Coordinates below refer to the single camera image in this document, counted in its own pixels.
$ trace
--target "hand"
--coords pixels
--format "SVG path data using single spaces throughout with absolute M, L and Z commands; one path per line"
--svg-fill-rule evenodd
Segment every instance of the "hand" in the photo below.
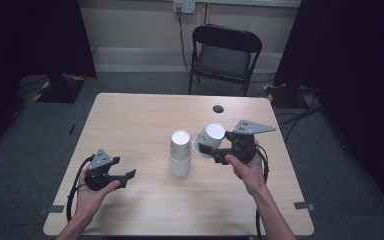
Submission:
M 226 161 L 233 166 L 235 175 L 242 179 L 248 193 L 255 196 L 259 191 L 266 189 L 266 184 L 263 177 L 262 158 L 255 154 L 251 162 L 244 164 L 235 156 L 228 154 L 225 157 Z
M 120 185 L 120 181 L 114 180 L 103 189 L 99 191 L 93 191 L 87 185 L 85 185 L 86 171 L 87 168 L 83 169 L 79 177 L 79 183 L 77 185 L 77 205 L 74 217 L 80 217 L 86 220 L 89 224 L 92 222 L 93 216 L 95 216 L 96 212 L 98 212 L 98 209 L 101 206 L 105 196 L 117 189 L 117 187 Z

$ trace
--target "paper cup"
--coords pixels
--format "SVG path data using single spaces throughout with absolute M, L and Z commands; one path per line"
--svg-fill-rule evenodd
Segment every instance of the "paper cup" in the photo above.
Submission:
M 171 135 L 170 156 L 177 160 L 182 161 L 190 158 L 190 135 L 184 130 L 177 130 Z
M 170 156 L 170 171 L 176 177 L 185 177 L 191 170 L 191 157 L 178 161 Z
M 210 146 L 213 149 L 217 149 L 223 141 L 225 132 L 226 130 L 224 130 L 224 127 L 220 123 L 210 122 L 204 129 L 202 129 L 198 136 L 194 138 L 192 145 L 195 152 L 202 157 L 210 158 L 210 155 L 199 151 L 198 144 L 201 143 Z

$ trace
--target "light wood tabletop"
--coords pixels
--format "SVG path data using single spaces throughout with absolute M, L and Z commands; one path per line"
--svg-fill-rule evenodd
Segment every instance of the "light wood tabletop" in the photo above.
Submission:
M 224 112 L 215 113 L 215 105 Z M 104 199 L 84 235 L 256 235 L 255 202 L 232 166 L 216 164 L 192 150 L 192 167 L 186 177 L 174 176 L 169 168 L 174 131 L 186 130 L 193 139 L 209 122 L 219 122 L 232 131 L 241 119 L 276 127 L 276 131 L 255 135 L 269 158 L 267 185 L 292 231 L 311 235 L 314 227 L 308 210 L 294 206 L 304 198 L 270 102 L 264 98 L 99 94 L 53 205 L 67 204 L 81 163 L 102 148 L 111 157 L 121 158 L 111 167 L 111 175 L 137 172 L 126 188 Z M 220 148 L 230 146 L 225 139 Z M 49 213 L 43 229 L 55 236 L 66 224 L 64 209 L 63 213 Z

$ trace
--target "chair seat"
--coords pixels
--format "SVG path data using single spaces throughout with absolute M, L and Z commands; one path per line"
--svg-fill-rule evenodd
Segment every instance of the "chair seat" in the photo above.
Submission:
M 204 45 L 195 70 L 243 80 L 247 77 L 250 61 L 250 53 Z

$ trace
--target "person's left hand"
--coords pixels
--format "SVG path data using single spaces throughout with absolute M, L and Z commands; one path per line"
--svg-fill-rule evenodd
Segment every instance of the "person's left hand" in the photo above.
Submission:
M 87 168 L 83 169 L 79 176 L 79 183 L 77 185 L 77 205 L 73 218 L 82 218 L 89 224 L 92 222 L 93 216 L 95 216 L 96 212 L 98 212 L 98 209 L 101 206 L 105 196 L 117 189 L 117 187 L 120 185 L 120 181 L 114 180 L 103 189 L 99 191 L 93 191 L 85 184 L 86 171 Z

